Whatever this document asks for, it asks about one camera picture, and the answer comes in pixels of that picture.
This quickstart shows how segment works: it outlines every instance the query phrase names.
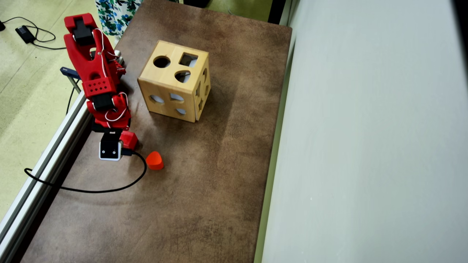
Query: brown table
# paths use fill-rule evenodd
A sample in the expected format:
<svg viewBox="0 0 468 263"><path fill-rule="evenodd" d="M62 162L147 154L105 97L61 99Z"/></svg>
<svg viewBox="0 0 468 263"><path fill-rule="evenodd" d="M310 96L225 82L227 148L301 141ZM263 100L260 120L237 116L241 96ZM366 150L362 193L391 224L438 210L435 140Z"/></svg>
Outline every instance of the brown table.
<svg viewBox="0 0 468 263"><path fill-rule="evenodd" d="M59 191L23 262L252 262L291 29L146 0L117 46L127 65L136 151L165 168L121 192ZM137 84L161 39L210 53L212 90L196 123L149 113ZM64 186L133 181L136 157L98 159L92 132Z"/></svg>

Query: wooden shape sorter box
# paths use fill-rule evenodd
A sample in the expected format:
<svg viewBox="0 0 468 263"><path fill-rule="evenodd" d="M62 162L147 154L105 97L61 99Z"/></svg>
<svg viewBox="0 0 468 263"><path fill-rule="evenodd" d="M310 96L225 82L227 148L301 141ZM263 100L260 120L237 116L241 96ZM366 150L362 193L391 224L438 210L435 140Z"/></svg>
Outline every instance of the wooden shape sorter box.
<svg viewBox="0 0 468 263"><path fill-rule="evenodd" d="M149 111L198 121L211 89L208 52L160 40L138 84Z"/></svg>

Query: floral fabric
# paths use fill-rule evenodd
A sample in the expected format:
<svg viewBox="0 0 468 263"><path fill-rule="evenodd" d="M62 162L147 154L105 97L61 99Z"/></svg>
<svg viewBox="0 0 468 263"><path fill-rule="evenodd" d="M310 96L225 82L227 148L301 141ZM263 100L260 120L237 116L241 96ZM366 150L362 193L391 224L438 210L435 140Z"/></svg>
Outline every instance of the floral fabric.
<svg viewBox="0 0 468 263"><path fill-rule="evenodd" d="M121 36L143 0L97 0L96 7L106 35Z"/></svg>

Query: red robot arm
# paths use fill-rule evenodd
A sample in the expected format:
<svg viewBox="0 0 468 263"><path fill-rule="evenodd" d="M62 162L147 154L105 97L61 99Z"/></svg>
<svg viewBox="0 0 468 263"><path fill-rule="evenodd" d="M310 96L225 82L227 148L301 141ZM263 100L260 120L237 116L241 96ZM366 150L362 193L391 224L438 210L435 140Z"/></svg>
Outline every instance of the red robot arm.
<svg viewBox="0 0 468 263"><path fill-rule="evenodd" d="M117 87L125 74L125 68L117 62L119 57L91 14L68 16L65 26L70 32L64 35L68 56L82 80L88 110L95 118L97 128L93 130L121 134L124 148L133 150L138 139L128 132L132 117L128 98Z"/></svg>

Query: power adapter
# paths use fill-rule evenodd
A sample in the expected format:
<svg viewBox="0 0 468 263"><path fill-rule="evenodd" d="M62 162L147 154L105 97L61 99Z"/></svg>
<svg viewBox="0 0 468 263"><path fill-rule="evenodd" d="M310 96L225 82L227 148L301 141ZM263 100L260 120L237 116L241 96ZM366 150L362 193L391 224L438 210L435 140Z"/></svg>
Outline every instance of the power adapter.
<svg viewBox="0 0 468 263"><path fill-rule="evenodd" d="M26 26L20 26L15 31L20 35L23 41L28 44L32 43L36 38L31 34L31 31Z"/></svg>

